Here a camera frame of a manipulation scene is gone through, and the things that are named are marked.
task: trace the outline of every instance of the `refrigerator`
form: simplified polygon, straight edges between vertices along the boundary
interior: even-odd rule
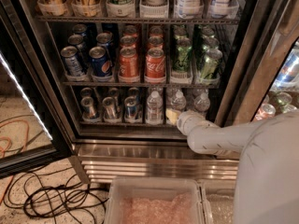
[[[47,148],[0,160],[2,177],[67,157],[83,183],[110,183],[118,175],[234,181],[237,154],[218,157],[193,153],[186,136],[165,119],[158,125],[146,123],[144,117],[140,123],[124,119],[119,123],[88,122],[83,117],[79,93],[84,88],[98,89],[100,94],[108,88],[123,92],[139,88],[144,105],[148,88],[162,87],[165,99],[169,88],[179,87],[189,93],[206,87],[211,101],[208,120],[221,127],[250,122],[299,36],[298,0],[237,0],[236,16],[226,19],[177,18],[173,15],[174,0],[169,0],[168,18],[141,18],[139,2],[133,17],[120,18],[107,14],[44,16],[37,12],[38,0],[0,1],[1,63],[10,67],[51,139]],[[196,24],[208,24],[221,42],[220,81],[206,86],[169,80],[157,85],[143,78],[135,83],[119,82],[117,78],[112,82],[93,81],[91,77],[70,80],[61,50],[79,23],[95,24],[97,33],[106,23],[116,23],[120,33],[124,24],[139,24],[143,34],[149,24],[162,24],[168,35],[174,24],[187,25],[191,30]]]

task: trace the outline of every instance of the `metal shelf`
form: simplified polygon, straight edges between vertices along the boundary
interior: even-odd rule
[[[224,19],[144,19],[144,18],[87,18],[87,17],[54,17],[54,16],[37,16],[40,21],[55,21],[55,22],[105,22],[105,23],[151,23],[151,24],[225,24],[238,25],[239,19],[224,20]]]

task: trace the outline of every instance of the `silver can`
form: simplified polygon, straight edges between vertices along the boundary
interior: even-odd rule
[[[107,119],[118,119],[119,118],[120,115],[117,111],[114,98],[106,97],[103,100],[103,108],[105,110]]]

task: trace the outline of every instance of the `floor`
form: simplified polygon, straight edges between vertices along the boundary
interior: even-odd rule
[[[22,152],[27,132],[27,150],[50,141],[21,97],[0,95],[0,157]],[[102,223],[106,199],[107,191],[100,186],[80,184],[64,159],[0,179],[0,223]]]

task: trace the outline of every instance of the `water bottle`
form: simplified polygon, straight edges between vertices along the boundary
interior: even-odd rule
[[[186,107],[186,98],[182,91],[177,91],[171,99],[171,108],[180,112],[183,112]]]
[[[208,99],[207,93],[201,93],[194,100],[194,109],[198,113],[202,114],[204,117],[210,107],[211,103]]]
[[[163,99],[159,92],[153,91],[147,100],[147,123],[162,123]]]

